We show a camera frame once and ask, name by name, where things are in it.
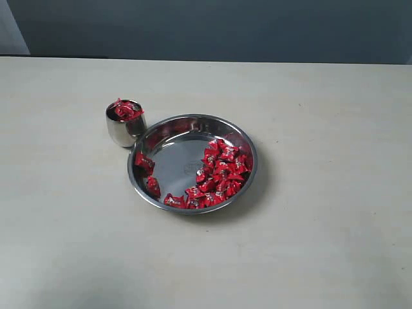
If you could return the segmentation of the stainless steel cup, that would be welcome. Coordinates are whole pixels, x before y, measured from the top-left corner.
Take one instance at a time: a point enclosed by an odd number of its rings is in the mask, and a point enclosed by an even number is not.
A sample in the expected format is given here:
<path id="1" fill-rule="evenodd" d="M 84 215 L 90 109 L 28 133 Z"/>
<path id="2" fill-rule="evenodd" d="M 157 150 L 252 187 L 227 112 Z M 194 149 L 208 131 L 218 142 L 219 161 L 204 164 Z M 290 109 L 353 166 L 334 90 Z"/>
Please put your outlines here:
<path id="1" fill-rule="evenodd" d="M 109 112 L 109 106 L 106 108 L 106 125 L 109 136 L 121 147 L 132 147 L 147 130 L 145 114 L 128 122 L 117 122 Z"/>

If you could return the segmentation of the red wrapped candy bottom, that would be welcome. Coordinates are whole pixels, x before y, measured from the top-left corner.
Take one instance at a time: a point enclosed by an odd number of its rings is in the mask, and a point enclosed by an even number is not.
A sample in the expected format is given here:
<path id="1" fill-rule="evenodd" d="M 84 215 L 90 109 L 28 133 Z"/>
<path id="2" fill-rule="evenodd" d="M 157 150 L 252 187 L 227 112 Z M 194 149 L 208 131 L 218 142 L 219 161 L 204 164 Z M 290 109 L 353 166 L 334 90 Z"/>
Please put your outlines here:
<path id="1" fill-rule="evenodd" d="M 184 196 L 174 196 L 171 193 L 168 193 L 164 198 L 164 205 L 169 207 L 174 207 L 177 209 L 186 208 L 186 202 Z"/>

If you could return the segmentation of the red candy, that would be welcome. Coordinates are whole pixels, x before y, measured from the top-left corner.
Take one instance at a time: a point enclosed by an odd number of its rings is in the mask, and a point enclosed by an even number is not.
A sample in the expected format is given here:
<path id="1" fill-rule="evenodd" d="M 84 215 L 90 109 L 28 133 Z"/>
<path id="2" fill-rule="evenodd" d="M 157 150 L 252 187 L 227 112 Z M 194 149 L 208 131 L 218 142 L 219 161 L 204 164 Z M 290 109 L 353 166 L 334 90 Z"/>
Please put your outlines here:
<path id="1" fill-rule="evenodd" d="M 234 165 L 236 166 L 236 173 L 250 173 L 253 168 L 253 157 L 247 154 L 240 154 L 235 158 Z"/>
<path id="2" fill-rule="evenodd" d="M 148 194 L 155 199 L 159 199 L 161 197 L 161 190 L 158 183 L 158 180 L 155 177 L 148 176 L 146 182 L 146 188 Z"/>
<path id="3" fill-rule="evenodd" d="M 139 152 L 135 155 L 135 165 L 143 169 L 153 169 L 155 167 L 155 162 L 145 154 Z"/>
<path id="4" fill-rule="evenodd" d="M 144 114 L 144 110 L 138 103 L 121 98 L 109 106 L 109 112 L 117 122 L 128 122 Z"/>
<path id="5" fill-rule="evenodd" d="M 164 198 L 164 205 L 169 207 L 174 207 L 177 209 L 186 208 L 186 202 L 184 196 L 174 196 L 171 193 L 168 193 Z"/>

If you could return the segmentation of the round stainless steel plate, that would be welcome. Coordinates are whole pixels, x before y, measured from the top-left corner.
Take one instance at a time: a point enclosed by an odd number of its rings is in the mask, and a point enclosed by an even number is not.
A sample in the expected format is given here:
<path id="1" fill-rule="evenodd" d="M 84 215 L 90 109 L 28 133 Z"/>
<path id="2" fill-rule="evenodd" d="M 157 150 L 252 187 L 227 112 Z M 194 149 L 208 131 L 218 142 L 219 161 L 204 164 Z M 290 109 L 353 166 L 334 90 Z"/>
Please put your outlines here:
<path id="1" fill-rule="evenodd" d="M 183 196 L 193 186 L 195 174 L 201 168 L 204 149 L 214 139 L 237 146 L 250 158 L 250 174 L 245 184 L 233 196 L 217 205 L 203 209 L 182 209 L 164 203 L 167 194 Z M 147 188 L 143 169 L 136 158 L 143 154 L 154 162 L 153 176 L 160 185 L 160 197 Z M 164 211 L 184 215 L 206 214 L 234 203 L 252 185 L 258 170 L 258 154 L 249 136 L 235 124 L 212 115 L 187 114 L 162 120 L 151 126 L 134 144 L 127 159 L 127 173 L 134 190 L 147 203 Z"/>

